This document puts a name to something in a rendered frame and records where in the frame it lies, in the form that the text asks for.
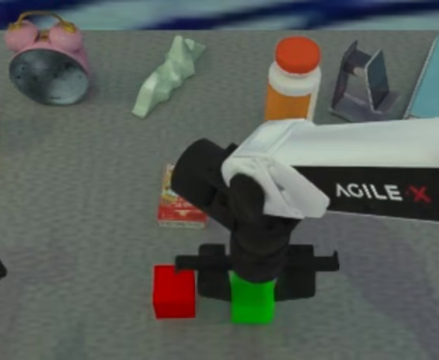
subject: crumpled plastic wrapper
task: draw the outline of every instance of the crumpled plastic wrapper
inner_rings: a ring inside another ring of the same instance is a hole
[[[166,61],[141,86],[132,113],[144,118],[159,103],[167,101],[174,89],[195,74],[194,63],[205,49],[194,40],[175,36]]]

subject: red x logo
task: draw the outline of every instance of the red x logo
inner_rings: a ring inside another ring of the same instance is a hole
[[[430,203],[431,202],[431,198],[426,195],[426,186],[422,186],[420,188],[417,188],[415,186],[410,186],[409,190],[413,193],[414,195],[414,199],[413,201],[415,203],[418,203],[419,201],[424,201],[425,203]]]

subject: red box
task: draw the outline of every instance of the red box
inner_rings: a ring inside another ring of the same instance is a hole
[[[155,265],[152,286],[156,319],[196,317],[196,281],[193,270],[176,271],[174,265]]]
[[[192,206],[171,190],[171,176],[174,165],[166,165],[162,179],[161,198],[158,207],[158,222],[162,227],[186,227],[202,229],[207,215]]]

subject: orange bottle cap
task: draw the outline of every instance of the orange bottle cap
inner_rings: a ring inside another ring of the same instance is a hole
[[[304,36],[285,37],[276,46],[275,60],[279,67],[291,74],[306,74],[320,63],[319,46]]]

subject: logo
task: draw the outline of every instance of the logo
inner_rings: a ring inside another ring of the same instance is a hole
[[[412,197],[415,203],[430,203],[431,197],[426,193],[427,187],[409,186],[405,191],[406,197]],[[343,186],[336,184],[337,197],[352,197],[356,199],[372,199],[372,200],[389,200],[389,201],[404,201],[404,196],[401,194],[398,185],[385,184],[377,187],[372,184],[348,184]]]

